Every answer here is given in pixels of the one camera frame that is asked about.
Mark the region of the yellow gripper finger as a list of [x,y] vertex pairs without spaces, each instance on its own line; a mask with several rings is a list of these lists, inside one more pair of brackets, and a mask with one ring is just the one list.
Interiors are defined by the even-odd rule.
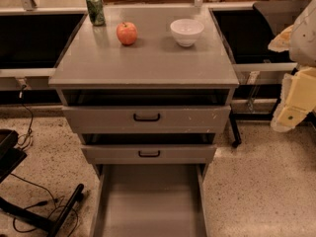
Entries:
[[287,132],[299,125],[316,109],[316,68],[301,66],[294,74],[283,76],[280,103],[271,121],[271,128]]

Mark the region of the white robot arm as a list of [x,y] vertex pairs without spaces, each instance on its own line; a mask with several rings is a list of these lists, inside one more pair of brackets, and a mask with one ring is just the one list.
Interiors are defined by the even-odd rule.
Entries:
[[287,132],[316,108],[316,0],[269,43],[268,49],[288,50],[290,59],[298,65],[293,75],[283,76],[280,103],[271,121],[274,131]]

